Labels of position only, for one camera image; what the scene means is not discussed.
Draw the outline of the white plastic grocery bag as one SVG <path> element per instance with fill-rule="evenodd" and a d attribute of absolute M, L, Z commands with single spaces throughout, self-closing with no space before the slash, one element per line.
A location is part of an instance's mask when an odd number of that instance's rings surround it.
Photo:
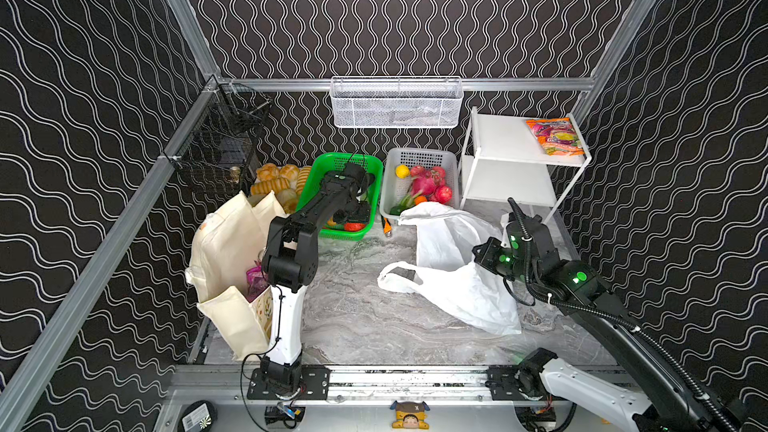
<path fill-rule="evenodd" d="M 417 233 L 416 262 L 393 262 L 377 278 L 386 291 L 417 294 L 443 312 L 496 336 L 518 335 L 517 302 L 503 279 L 474 262 L 472 248 L 502 237 L 498 226 L 437 202 L 401 213 Z"/>

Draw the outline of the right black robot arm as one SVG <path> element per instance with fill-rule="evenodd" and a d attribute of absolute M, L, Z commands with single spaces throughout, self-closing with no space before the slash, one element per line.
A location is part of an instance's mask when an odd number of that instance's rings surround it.
<path fill-rule="evenodd" d="M 560 425 L 566 430 L 584 408 L 623 431 L 739 431 L 748 417 L 739 398 L 723 399 L 691 375 L 638 321 L 587 263 L 566 261 L 538 216 L 525 214 L 514 199 L 503 239 L 473 247 L 474 262 L 504 284 L 523 281 L 530 304 L 556 307 L 587 330 L 635 381 L 632 392 L 538 348 L 507 376 L 491 376 L 492 392 L 514 388 L 529 400 L 561 398 L 570 402 Z"/>

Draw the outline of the cream canvas tote bag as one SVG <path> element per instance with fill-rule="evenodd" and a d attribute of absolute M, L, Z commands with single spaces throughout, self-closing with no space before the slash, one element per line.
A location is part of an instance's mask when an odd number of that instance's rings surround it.
<path fill-rule="evenodd" d="M 208 214 L 193 237 L 186 282 L 236 359 L 267 351 L 273 317 L 269 286 L 249 291 L 247 272 L 260 264 L 271 221 L 285 215 L 274 193 L 256 204 L 239 193 Z"/>

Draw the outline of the purple snack bag shelf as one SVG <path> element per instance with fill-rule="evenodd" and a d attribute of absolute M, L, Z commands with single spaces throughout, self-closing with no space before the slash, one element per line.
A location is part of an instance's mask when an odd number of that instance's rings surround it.
<path fill-rule="evenodd" d="M 253 302 L 261 296 L 268 288 L 269 282 L 262 270 L 260 262 L 256 261 L 254 266 L 246 271 L 247 293 L 246 299 Z"/>

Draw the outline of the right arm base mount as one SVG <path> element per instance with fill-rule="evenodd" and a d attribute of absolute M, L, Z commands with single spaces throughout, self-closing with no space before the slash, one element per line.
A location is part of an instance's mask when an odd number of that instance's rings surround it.
<path fill-rule="evenodd" d="M 541 374 L 544 366 L 558 355 L 544 348 L 529 353 L 517 365 L 490 366 L 485 387 L 493 401 L 547 401 L 552 397 Z"/>

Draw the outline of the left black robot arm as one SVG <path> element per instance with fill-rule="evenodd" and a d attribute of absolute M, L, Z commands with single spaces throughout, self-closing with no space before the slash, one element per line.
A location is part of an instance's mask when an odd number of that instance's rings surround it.
<path fill-rule="evenodd" d="M 303 301 L 318 268 L 318 242 L 322 228 L 337 212 L 346 218 L 359 205 L 374 176 L 354 162 L 328 171 L 307 204 L 270 223 L 262 269 L 271 286 L 277 317 L 272 339 L 260 358 L 260 377 L 279 396 L 300 389 Z"/>

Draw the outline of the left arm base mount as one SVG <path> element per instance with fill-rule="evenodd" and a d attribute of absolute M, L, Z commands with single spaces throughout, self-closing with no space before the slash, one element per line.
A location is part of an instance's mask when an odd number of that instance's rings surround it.
<path fill-rule="evenodd" d="M 326 400 L 331 370 L 319 365 L 260 365 L 251 374 L 248 400 Z"/>

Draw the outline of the red tomato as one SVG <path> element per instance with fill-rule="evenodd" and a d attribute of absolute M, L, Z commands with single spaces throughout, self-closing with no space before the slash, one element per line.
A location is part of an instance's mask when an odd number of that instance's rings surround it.
<path fill-rule="evenodd" d="M 358 232 L 367 227 L 366 223 L 347 222 L 344 224 L 344 230 L 346 232 Z"/>

